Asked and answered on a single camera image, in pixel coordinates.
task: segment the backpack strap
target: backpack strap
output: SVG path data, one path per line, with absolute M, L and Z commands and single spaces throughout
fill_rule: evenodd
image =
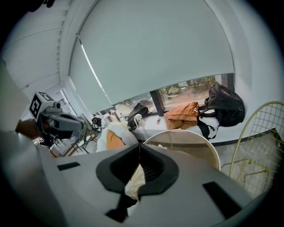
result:
M 197 118 L 197 126 L 200 128 L 203 137 L 205 137 L 207 140 L 210 140 L 210 139 L 214 139 L 216 137 L 220 125 L 218 125 L 215 136 L 213 136 L 212 138 L 209 138 L 209 134 L 210 134 L 209 127 L 212 129 L 212 131 L 215 131 L 215 129 L 211 125 L 207 125 L 204 122 L 200 121 L 199 117 L 198 117 Z
M 201 118 L 203 118 L 203 117 L 215 117 L 216 116 L 215 112 L 205 113 L 207 110 L 211 110 L 211 109 L 206 104 L 203 105 L 203 106 L 200 106 L 199 109 L 198 109 L 198 116 L 200 116 Z

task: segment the wire rack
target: wire rack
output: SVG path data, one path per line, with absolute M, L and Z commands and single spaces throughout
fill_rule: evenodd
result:
M 268 102 L 246 123 L 238 140 L 229 176 L 253 198 L 268 190 L 284 158 L 284 103 Z

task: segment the white fabric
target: white fabric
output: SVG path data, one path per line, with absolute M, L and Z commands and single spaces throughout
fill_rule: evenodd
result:
M 105 151 L 107 149 L 107 131 L 114 132 L 119 138 L 123 137 L 123 133 L 127 130 L 127 126 L 120 122 L 111 122 L 103 129 L 101 137 L 98 139 L 98 148 L 96 152 Z
M 138 143 L 138 140 L 136 139 L 135 135 L 133 135 L 130 131 L 125 131 L 122 134 L 121 140 L 125 145 Z
M 145 183 L 145 174 L 142 166 L 139 165 L 132 179 L 125 186 L 125 194 L 134 200 L 138 200 L 138 189 Z

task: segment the windowsill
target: windowsill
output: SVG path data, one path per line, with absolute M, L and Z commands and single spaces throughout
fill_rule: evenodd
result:
M 150 137 L 156 135 L 157 133 L 161 133 L 164 131 L 167 131 L 166 127 L 166 122 L 164 117 L 159 117 L 159 116 L 148 116 L 144 117 L 144 122 L 145 122 L 145 131 L 143 130 L 142 127 L 139 127 L 132 131 L 132 133 L 136 136 L 137 139 L 139 140 L 147 140 Z M 211 125 L 214 128 L 217 128 L 218 126 L 218 121 L 214 117 L 207 117 L 201 119 L 204 123 Z M 214 139 L 211 139 L 211 143 L 220 143 L 220 142 L 228 142 L 228 141 L 233 141 L 233 140 L 238 140 L 240 137 L 240 134 L 242 132 L 242 129 L 245 126 L 245 123 L 247 121 L 247 118 L 244 119 L 244 121 L 236 126 L 233 127 L 219 127 L 218 133 Z M 186 129 L 187 131 L 197 133 L 202 136 L 202 132 L 198 126 L 193 126 L 189 127 Z

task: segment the table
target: table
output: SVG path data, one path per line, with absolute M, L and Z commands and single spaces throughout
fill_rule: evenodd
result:
M 216 169 L 221 170 L 220 158 L 216 149 L 208 140 L 197 133 L 181 129 L 168 130 L 152 136 L 144 144 L 183 151 L 193 157 L 201 158 Z

